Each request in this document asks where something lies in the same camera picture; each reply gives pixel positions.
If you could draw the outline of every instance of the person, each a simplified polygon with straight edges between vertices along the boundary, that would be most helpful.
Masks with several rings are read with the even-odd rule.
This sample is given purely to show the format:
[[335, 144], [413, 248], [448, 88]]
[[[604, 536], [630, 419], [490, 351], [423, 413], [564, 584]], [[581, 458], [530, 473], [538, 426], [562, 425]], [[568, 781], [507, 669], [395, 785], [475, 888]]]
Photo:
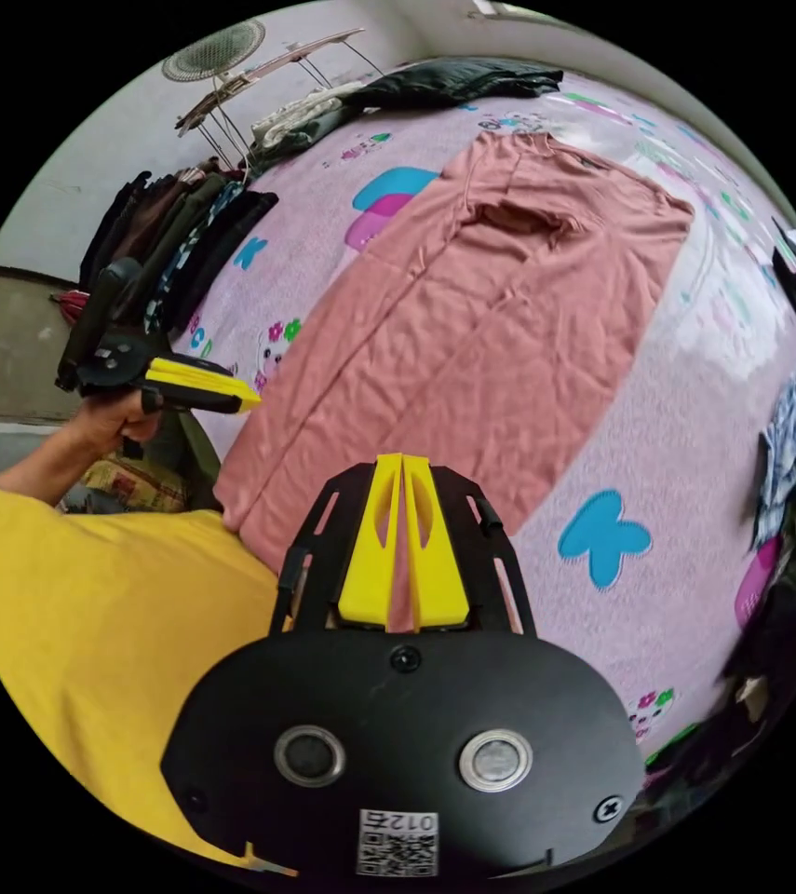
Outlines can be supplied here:
[[190, 691], [267, 635], [274, 573], [220, 513], [69, 515], [55, 507], [159, 413], [141, 395], [84, 400], [36, 450], [0, 470], [0, 680], [46, 747], [122, 819], [182, 850], [235, 858], [200, 839], [159, 762]]
[[140, 391], [86, 398], [35, 451], [0, 471], [0, 490], [57, 506], [94, 463], [120, 450], [125, 438], [143, 444], [154, 437], [160, 419], [160, 407], [143, 410]]

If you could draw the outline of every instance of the bed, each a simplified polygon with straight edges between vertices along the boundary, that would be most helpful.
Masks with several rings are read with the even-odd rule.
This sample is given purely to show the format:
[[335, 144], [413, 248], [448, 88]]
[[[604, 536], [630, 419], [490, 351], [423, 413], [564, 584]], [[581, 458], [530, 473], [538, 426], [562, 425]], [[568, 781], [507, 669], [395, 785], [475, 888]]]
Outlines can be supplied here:
[[[649, 103], [571, 73], [560, 93], [536, 99], [365, 114], [255, 182], [279, 203], [174, 348], [263, 393], [320, 295], [483, 130], [548, 131], [695, 207], [629, 377], [513, 537], [539, 635], [613, 684], [649, 756], [723, 695], [723, 664], [776, 558], [775, 542], [757, 555], [750, 544], [758, 435], [796, 366], [774, 247], [796, 261], [773, 219], [789, 222], [719, 150]], [[243, 420], [196, 418], [224, 457]], [[641, 547], [603, 549], [600, 565], [596, 550], [581, 561], [563, 546], [569, 532], [611, 546], [620, 517]]]

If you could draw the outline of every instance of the printed number label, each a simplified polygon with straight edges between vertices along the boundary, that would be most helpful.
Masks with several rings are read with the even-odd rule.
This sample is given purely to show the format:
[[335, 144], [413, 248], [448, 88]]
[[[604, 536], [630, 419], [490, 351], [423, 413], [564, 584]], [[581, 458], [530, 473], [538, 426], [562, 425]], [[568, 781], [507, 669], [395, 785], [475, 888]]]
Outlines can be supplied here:
[[358, 875], [426, 878], [438, 874], [438, 814], [361, 810]]

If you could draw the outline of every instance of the fan grille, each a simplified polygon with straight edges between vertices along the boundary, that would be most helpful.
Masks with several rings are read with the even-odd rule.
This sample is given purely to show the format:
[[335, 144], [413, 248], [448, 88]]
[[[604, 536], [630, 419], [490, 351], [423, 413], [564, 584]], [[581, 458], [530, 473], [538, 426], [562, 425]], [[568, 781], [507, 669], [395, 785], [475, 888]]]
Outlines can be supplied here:
[[256, 19], [241, 21], [169, 56], [162, 63], [162, 74], [171, 81], [201, 81], [221, 75], [247, 59], [264, 35], [264, 26]]

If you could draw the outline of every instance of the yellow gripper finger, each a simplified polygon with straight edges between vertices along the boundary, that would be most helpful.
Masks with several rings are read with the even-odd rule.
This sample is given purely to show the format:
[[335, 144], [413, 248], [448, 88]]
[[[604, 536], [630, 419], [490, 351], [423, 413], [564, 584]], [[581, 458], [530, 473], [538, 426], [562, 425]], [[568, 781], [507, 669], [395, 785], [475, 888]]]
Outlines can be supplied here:
[[[348, 624], [383, 629], [388, 626], [398, 545], [400, 457], [401, 454], [386, 454], [376, 460], [370, 495], [339, 597], [339, 617]], [[379, 528], [386, 516], [383, 545]]]
[[[421, 456], [404, 456], [403, 470], [415, 628], [462, 627], [469, 615], [469, 602], [432, 470]], [[428, 533], [425, 544], [421, 531]]]
[[247, 413], [261, 403], [261, 398], [242, 379], [222, 372], [202, 370], [176, 360], [155, 358], [146, 373], [146, 381], [159, 382], [165, 385], [179, 385], [197, 391], [210, 391], [213, 394], [225, 394], [240, 398], [242, 405], [239, 411]]

